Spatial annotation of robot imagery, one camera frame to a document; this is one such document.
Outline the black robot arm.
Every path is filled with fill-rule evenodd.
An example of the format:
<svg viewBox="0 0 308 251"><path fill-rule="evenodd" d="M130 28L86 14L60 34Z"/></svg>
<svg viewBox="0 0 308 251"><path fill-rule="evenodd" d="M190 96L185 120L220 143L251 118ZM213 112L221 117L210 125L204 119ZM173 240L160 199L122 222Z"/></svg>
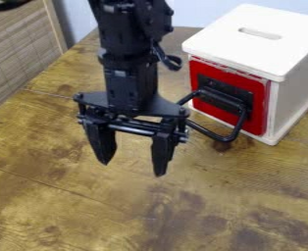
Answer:
<svg viewBox="0 0 308 251"><path fill-rule="evenodd" d="M109 164L119 131L153 139L154 174L164 176L178 143L188 137L189 111L158 94L158 66L178 71L182 60L160 42L173 32L166 0L90 0L98 22L106 90L79 93L79 123L98 160Z"/></svg>

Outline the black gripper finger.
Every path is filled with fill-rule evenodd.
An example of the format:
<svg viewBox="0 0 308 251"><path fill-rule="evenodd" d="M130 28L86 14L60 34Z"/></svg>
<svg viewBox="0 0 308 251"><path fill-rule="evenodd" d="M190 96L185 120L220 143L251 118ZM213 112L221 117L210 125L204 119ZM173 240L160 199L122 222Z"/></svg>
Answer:
<svg viewBox="0 0 308 251"><path fill-rule="evenodd" d="M98 160L107 165L117 152L115 131L105 124L86 122L85 129Z"/></svg>
<svg viewBox="0 0 308 251"><path fill-rule="evenodd" d="M173 159L176 146L176 138L172 132L160 132L154 136L151 150L155 176L166 175L168 165Z"/></svg>

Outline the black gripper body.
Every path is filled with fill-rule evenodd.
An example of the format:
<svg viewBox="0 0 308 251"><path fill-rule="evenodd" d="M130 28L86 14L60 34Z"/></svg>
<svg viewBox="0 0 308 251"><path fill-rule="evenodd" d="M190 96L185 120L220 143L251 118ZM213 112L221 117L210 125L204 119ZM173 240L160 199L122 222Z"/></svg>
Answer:
<svg viewBox="0 0 308 251"><path fill-rule="evenodd" d="M101 59L105 74L105 91L79 92L79 121L105 124L118 131L154 136L172 132L176 143L188 138L189 111L166 100L158 93L158 59Z"/></svg>

